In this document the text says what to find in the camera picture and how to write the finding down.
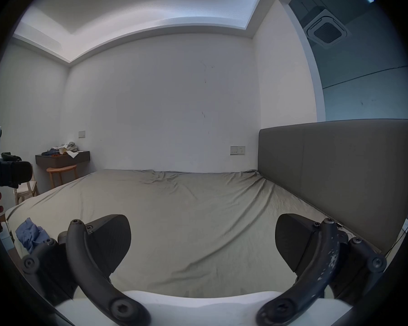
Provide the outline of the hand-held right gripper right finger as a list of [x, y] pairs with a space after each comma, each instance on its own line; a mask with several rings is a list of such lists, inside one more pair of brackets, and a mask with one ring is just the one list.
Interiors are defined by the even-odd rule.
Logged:
[[259, 326], [284, 326], [298, 319], [330, 287], [333, 297], [353, 307], [383, 275], [387, 260], [359, 237], [349, 238], [332, 218], [315, 222], [282, 214], [275, 228], [278, 252], [296, 274], [294, 285], [264, 304]]

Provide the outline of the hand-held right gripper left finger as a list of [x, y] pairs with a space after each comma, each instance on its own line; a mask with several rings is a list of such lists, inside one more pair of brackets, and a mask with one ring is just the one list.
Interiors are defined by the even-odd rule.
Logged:
[[54, 307], [72, 300], [79, 287], [114, 323], [148, 326], [148, 310], [115, 288], [109, 278], [130, 245], [125, 215], [111, 214], [88, 224], [74, 219], [57, 240], [48, 237], [24, 256], [21, 268], [30, 285]]

